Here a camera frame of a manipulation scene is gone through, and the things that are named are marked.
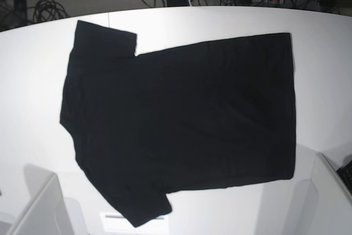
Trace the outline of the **black T-shirt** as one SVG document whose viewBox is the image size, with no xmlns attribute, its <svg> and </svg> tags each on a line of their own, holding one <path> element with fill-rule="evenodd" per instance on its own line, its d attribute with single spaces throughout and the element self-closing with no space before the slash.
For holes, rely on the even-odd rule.
<svg viewBox="0 0 352 235">
<path fill-rule="evenodd" d="M 136 34 L 79 21 L 60 112 L 77 164 L 132 221 L 170 213 L 170 193 L 291 179 L 291 41 L 283 32 L 136 55 Z"/>
</svg>

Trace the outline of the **white label plate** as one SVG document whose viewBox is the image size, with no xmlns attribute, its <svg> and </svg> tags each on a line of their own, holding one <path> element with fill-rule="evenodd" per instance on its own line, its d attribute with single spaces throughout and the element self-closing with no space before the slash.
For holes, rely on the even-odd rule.
<svg viewBox="0 0 352 235">
<path fill-rule="evenodd" d="M 167 216 L 159 216 L 147 221 L 128 220 L 119 212 L 101 212 L 102 226 L 107 233 L 116 234 L 169 234 Z"/>
</svg>

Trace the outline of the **white left partition panel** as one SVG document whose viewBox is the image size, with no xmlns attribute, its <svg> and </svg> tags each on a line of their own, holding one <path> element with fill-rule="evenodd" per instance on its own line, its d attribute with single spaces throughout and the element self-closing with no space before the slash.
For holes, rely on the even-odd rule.
<svg viewBox="0 0 352 235">
<path fill-rule="evenodd" d="M 88 234 L 79 203 L 63 196 L 56 173 L 1 164 L 1 234 Z"/>
</svg>

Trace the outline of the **white partition panel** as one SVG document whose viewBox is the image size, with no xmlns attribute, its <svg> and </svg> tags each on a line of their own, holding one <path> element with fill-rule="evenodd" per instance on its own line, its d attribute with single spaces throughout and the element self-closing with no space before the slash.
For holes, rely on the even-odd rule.
<svg viewBox="0 0 352 235">
<path fill-rule="evenodd" d="M 88 234 L 79 203 L 63 196 L 56 173 L 1 164 L 1 234 Z"/>
<path fill-rule="evenodd" d="M 323 154 L 296 187 L 287 219 L 288 234 L 351 234 L 351 195 Z"/>
</svg>

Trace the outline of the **black keyboard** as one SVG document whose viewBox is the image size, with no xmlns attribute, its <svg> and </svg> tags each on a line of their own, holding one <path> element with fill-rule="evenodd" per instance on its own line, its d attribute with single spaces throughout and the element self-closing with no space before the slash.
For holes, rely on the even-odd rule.
<svg viewBox="0 0 352 235">
<path fill-rule="evenodd" d="M 347 165 L 339 168 L 337 173 L 341 180 L 344 182 L 347 189 L 352 192 L 352 161 L 350 161 Z"/>
</svg>

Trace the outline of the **white right partition panel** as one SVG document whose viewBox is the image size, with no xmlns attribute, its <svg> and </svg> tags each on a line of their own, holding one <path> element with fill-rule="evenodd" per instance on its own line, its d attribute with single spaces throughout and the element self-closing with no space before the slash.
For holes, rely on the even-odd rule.
<svg viewBox="0 0 352 235">
<path fill-rule="evenodd" d="M 351 195 L 323 154 L 296 187 L 287 219 L 288 234 L 351 234 Z"/>
</svg>

